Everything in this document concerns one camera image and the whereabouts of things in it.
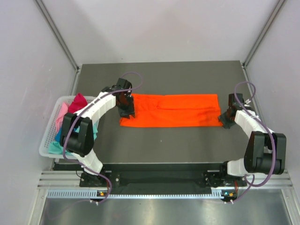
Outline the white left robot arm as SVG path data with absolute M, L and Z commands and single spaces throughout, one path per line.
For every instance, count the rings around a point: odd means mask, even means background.
M 106 177 L 103 163 L 96 156 L 94 147 L 94 124 L 109 110 L 118 107 L 120 117 L 135 116 L 133 88 L 118 86 L 104 88 L 98 96 L 83 109 L 67 113 L 63 118 L 60 145 L 63 158 L 78 163 L 83 169 L 83 176 L 99 187 L 111 182 Z

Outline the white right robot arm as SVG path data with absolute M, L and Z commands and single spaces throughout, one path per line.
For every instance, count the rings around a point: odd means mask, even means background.
M 273 169 L 273 175 L 285 170 L 286 136 L 275 133 L 261 124 L 259 116 L 252 110 L 228 109 L 218 117 L 224 128 L 238 125 L 249 138 L 243 158 L 224 162 L 219 173 L 223 185 L 231 185 L 236 177 L 247 174 L 266 174 Z

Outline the orange t shirt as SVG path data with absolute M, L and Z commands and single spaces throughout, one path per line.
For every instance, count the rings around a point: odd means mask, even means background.
M 217 94 L 133 94 L 135 117 L 120 119 L 132 128 L 220 127 Z

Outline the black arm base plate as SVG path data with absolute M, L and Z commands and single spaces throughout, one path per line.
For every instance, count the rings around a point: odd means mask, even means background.
M 245 187 L 246 183 L 241 177 L 224 175 L 219 171 L 188 171 L 188 170 L 166 170 L 166 171 L 104 171 L 102 172 L 115 188 L 127 187 L 128 185 L 150 185 L 150 184 L 189 184 L 200 188 L 218 187 Z

